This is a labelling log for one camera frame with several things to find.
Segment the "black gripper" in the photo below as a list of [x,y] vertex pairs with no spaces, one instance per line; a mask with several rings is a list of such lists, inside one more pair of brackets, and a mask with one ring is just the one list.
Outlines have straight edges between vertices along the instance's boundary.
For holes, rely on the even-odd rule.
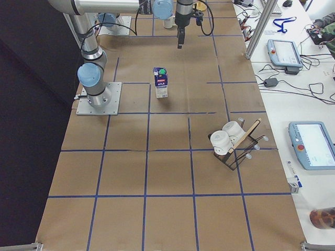
[[203,12],[193,8],[193,0],[177,0],[175,24],[177,28],[177,48],[181,49],[185,40],[185,27],[189,25],[192,17],[202,18]]

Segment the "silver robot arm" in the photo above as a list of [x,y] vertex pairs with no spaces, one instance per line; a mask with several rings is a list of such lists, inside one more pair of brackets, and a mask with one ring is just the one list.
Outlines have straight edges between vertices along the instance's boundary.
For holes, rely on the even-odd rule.
[[107,56],[97,43],[94,27],[88,17],[89,13],[153,14],[162,20],[174,16],[179,49],[184,44],[185,28],[191,18],[195,18],[197,23],[201,24],[203,17],[194,1],[177,1],[176,7],[173,7],[172,1],[50,1],[49,3],[54,9],[68,15],[75,37],[80,42],[84,64],[79,67],[77,76],[86,91],[87,103],[92,108],[105,108],[111,102],[113,93],[103,81]]
[[99,13],[97,18],[98,21],[104,23],[103,26],[108,29],[116,29],[120,25],[124,25],[124,21],[119,13]]

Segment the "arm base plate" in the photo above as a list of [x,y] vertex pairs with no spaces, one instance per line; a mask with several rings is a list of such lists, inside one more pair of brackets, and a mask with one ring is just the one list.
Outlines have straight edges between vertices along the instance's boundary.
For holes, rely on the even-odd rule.
[[82,88],[77,105],[78,116],[117,116],[119,110],[122,82],[106,82],[105,90],[98,96],[90,96]]
[[109,35],[109,36],[120,36],[126,37],[130,35],[130,26],[131,26],[131,16],[119,16],[116,19],[116,22],[119,25],[113,25],[112,27],[102,26],[99,32],[99,35]]

